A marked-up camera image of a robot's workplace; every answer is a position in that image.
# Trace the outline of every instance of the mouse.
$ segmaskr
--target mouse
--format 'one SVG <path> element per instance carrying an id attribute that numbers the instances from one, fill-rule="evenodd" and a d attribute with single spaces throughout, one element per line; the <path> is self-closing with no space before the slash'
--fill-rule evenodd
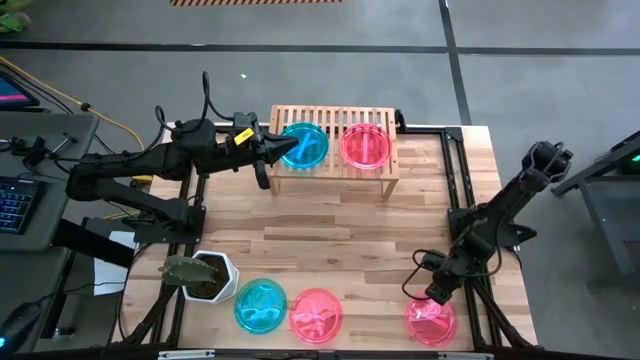
<path id="1" fill-rule="evenodd" d="M 0 354 L 18 351 L 40 318 L 38 303 L 23 303 L 9 314 L 0 325 Z"/>

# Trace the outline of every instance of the white paper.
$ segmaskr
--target white paper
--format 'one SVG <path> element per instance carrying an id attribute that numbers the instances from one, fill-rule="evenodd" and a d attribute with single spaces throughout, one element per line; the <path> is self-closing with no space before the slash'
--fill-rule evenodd
<path id="1" fill-rule="evenodd" d="M 117 242 L 128 248 L 134 249 L 133 237 L 135 233 L 126 231 L 112 231 L 109 240 Z M 124 290 L 124 282 L 127 280 L 127 268 L 114 265 L 100 259 L 94 259 L 93 271 L 96 275 L 95 284 L 105 282 L 121 282 L 122 284 L 105 284 L 93 287 L 93 295 L 112 294 Z"/>

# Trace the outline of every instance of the keyboard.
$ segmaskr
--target keyboard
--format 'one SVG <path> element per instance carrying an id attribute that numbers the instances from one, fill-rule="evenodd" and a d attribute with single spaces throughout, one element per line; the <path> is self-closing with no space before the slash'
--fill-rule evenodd
<path id="1" fill-rule="evenodd" d="M 0 176 L 0 233 L 24 234 L 46 184 Z"/>

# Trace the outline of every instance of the yellow label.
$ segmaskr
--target yellow label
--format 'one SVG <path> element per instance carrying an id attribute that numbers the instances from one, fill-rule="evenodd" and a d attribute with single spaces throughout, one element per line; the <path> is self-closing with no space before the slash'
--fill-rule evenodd
<path id="1" fill-rule="evenodd" d="M 236 136 L 233 141 L 236 142 L 236 145 L 240 145 L 243 142 L 247 141 L 248 138 L 253 136 L 253 129 L 248 128 L 247 130 L 240 133 L 240 135 Z"/>

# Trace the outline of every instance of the monitor screen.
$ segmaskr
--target monitor screen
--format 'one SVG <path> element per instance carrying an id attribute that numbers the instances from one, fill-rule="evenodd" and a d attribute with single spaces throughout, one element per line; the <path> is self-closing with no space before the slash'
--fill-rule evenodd
<path id="1" fill-rule="evenodd" d="M 23 107 L 38 105 L 34 97 L 11 79 L 0 76 L 0 107 Z"/>

